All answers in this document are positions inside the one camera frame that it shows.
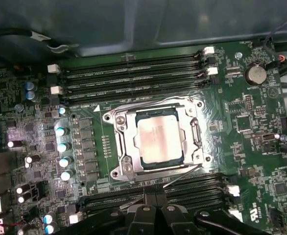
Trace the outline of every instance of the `mounting screw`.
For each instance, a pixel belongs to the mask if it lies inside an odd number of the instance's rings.
[[[235,53],[235,59],[240,60],[242,58],[242,53],[241,52],[236,52]]]
[[[171,212],[171,211],[174,211],[174,210],[175,210],[175,207],[174,207],[174,206],[168,206],[168,207],[167,207],[167,210],[170,211],[170,212]]]
[[[132,171],[132,165],[131,163],[126,163],[123,167],[123,170],[126,172],[126,173],[129,173]]]
[[[202,211],[202,212],[200,212],[200,215],[203,217],[208,217],[210,214],[206,211]]]
[[[118,125],[123,125],[125,123],[125,118],[123,116],[118,116],[115,121]]]

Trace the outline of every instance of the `motherboard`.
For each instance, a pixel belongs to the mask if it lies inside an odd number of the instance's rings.
[[[171,184],[180,175],[195,171]],[[287,234],[287,114],[256,41],[0,69],[0,234],[52,234],[168,184]]]

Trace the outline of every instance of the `capacitor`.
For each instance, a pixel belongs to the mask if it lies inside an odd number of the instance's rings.
[[[26,99],[31,100],[32,102],[37,102],[39,97],[35,92],[27,92],[25,95]]]
[[[63,168],[66,168],[71,163],[72,163],[72,159],[70,157],[64,157],[59,161],[60,167],[63,167]]]
[[[44,223],[45,224],[50,224],[50,223],[52,223],[54,220],[55,220],[55,212],[53,212],[53,211],[49,211],[46,215],[45,215],[45,217],[44,217]]]
[[[61,174],[61,179],[63,180],[63,181],[67,181],[67,180],[69,180],[72,176],[74,175],[74,171],[72,171],[72,170],[66,170],[66,171],[64,171],[62,174]]]
[[[17,235],[25,235],[32,228],[33,226],[31,226],[30,224],[25,224],[21,229],[18,229]]]
[[[38,161],[40,161],[40,156],[38,155],[38,154],[35,154],[35,155],[33,155],[33,156],[30,156],[30,157],[26,157],[26,162],[27,163],[34,163],[34,162],[38,162]]]
[[[68,132],[68,129],[67,128],[63,128],[63,127],[58,127],[56,130],[55,130],[55,134],[56,136],[64,136],[66,135]]]
[[[24,193],[24,192],[26,192],[28,190],[30,190],[30,185],[29,184],[25,184],[25,185],[22,185],[22,186],[18,187],[16,189],[16,193],[21,194],[21,193]]]
[[[57,229],[57,224],[55,222],[52,222],[45,227],[45,232],[46,234],[52,234],[55,232],[56,229]]]
[[[280,136],[280,141],[281,141],[281,142],[287,142],[287,135],[281,134],[281,136]]]
[[[64,153],[65,151],[69,150],[71,145],[69,143],[60,143],[57,146],[57,151],[60,153]]]
[[[65,107],[60,107],[58,109],[58,112],[59,112],[60,115],[66,115],[67,109]]]
[[[22,147],[23,142],[22,141],[9,141],[7,143],[7,146],[9,148],[16,148],[16,147]]]
[[[35,92],[37,90],[37,86],[33,82],[26,82],[24,87],[26,91]]]
[[[18,202],[19,203],[23,203],[23,202],[27,201],[30,198],[32,198],[31,193],[30,192],[26,192],[24,195],[22,195],[22,196],[20,196],[18,198]]]

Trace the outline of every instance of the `cpu socket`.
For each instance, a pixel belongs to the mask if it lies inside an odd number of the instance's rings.
[[[203,153],[197,117],[203,107],[201,100],[186,96],[122,105],[105,113],[103,121],[114,126],[119,156],[111,177],[150,180],[211,162]]]

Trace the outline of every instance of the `white triangle marking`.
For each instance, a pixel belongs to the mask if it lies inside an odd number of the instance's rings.
[[[100,105],[98,104],[98,106],[96,106],[96,108],[94,109],[94,112],[99,112],[100,111]]]

